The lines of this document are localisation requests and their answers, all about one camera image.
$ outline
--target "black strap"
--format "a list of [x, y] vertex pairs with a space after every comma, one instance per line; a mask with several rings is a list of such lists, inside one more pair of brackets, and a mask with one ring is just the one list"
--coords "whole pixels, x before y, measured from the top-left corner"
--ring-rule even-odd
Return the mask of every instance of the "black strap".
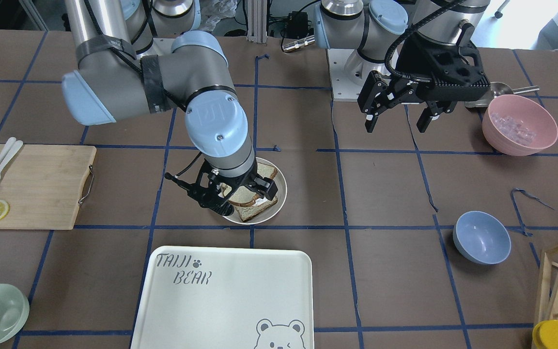
[[361, 56], [361, 58], [363, 58], [368, 62], [375, 63], [375, 64], [385, 64], [385, 60], [375, 60], [374, 58], [368, 57], [365, 53], [363, 53], [363, 51], [360, 48], [357, 49], [356, 52], [358, 53], [359, 56]]
[[164, 112], [170, 109], [163, 92], [159, 57], [157, 55], [143, 57], [141, 59], [141, 70], [143, 71], [143, 89], [146, 92], [150, 113]]
[[76, 49], [77, 55], [77, 63], [81, 62], [83, 58], [91, 55], [92, 53], [98, 51], [104, 51], [105, 49], [110, 49], [114, 47], [118, 51], [122, 51], [129, 55], [131, 58], [135, 59], [135, 49], [130, 44], [130, 42], [126, 40], [122, 40], [121, 38], [110, 37], [108, 35], [98, 35], [95, 36], [86, 42], [82, 42]]
[[365, 16], [365, 25], [363, 26], [363, 37], [361, 37], [361, 44], [358, 46], [358, 50], [361, 51], [365, 47], [365, 42], [367, 41], [367, 35], [370, 33], [370, 6], [363, 7], [363, 15]]
[[155, 42], [154, 40], [150, 40], [150, 42], [146, 45], [146, 47], [138, 49], [137, 51], [135, 51], [135, 53], [138, 54], [138, 55], [141, 55], [145, 51], [148, 51], [152, 47], [154, 42]]
[[193, 98], [197, 97], [198, 95], [201, 95], [204, 92], [217, 91], [217, 90], [228, 91], [236, 95], [236, 91], [230, 86], [223, 86], [223, 85], [206, 86], [204, 88], [200, 88], [197, 91], [191, 93], [191, 95], [189, 95], [189, 97], [186, 98], [186, 102], [184, 103], [184, 105], [188, 106], [188, 104], [193, 100]]

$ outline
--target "cutting board handle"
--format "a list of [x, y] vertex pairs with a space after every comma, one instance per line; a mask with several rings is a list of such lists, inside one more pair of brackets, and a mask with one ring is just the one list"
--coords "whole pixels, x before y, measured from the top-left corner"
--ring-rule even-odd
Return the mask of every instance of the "cutting board handle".
[[89, 176], [91, 177], [91, 179], [89, 181], [89, 186], [87, 187], [87, 192], [85, 193], [85, 195], [82, 196], [79, 199], [79, 206], [81, 206], [83, 204], [83, 201], [85, 199], [87, 199], [87, 197], [89, 196], [89, 193], [92, 191], [92, 185], [93, 185], [93, 179], [94, 179], [93, 166], [92, 165], [89, 165]]

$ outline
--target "white plate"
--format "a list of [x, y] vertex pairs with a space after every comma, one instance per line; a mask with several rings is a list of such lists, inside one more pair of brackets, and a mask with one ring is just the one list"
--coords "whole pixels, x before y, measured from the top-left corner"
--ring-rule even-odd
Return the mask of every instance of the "white plate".
[[159, 247], [139, 304], [131, 349], [314, 349], [301, 251]]
[[262, 159], [262, 158], [256, 158], [256, 159], [258, 163], [263, 163], [265, 165], [270, 165], [273, 166], [274, 168], [277, 168], [277, 175], [274, 178], [274, 181], [277, 184], [277, 203], [270, 206], [268, 210], [260, 213], [259, 215], [254, 217], [254, 219], [248, 222], [243, 222], [240, 216], [238, 215], [238, 212], [234, 210], [234, 213], [232, 213], [231, 215], [224, 216], [225, 219], [227, 219], [228, 221], [231, 221], [236, 224], [242, 224], [242, 225], [259, 224], [274, 217], [277, 213], [279, 213], [279, 210], [281, 210], [283, 204], [285, 204], [285, 198], [286, 195], [288, 194], [288, 183], [286, 183], [283, 173], [281, 172], [281, 170], [279, 170], [279, 167], [275, 166], [275, 164], [268, 161], [267, 159]]

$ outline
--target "wooden cutting board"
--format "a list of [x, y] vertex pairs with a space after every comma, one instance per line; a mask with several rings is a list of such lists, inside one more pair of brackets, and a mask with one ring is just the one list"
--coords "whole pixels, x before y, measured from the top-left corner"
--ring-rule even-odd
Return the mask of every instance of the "wooden cutting board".
[[1, 175], [10, 212], [0, 229], [72, 229], [95, 155], [93, 146], [23, 145]]

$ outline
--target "yellow cup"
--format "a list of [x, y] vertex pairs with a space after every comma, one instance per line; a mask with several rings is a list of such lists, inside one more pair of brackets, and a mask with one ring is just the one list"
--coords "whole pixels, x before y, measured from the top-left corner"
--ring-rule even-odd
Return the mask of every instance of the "yellow cup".
[[533, 342], [538, 349], [558, 349], [558, 320], [545, 320], [533, 328]]

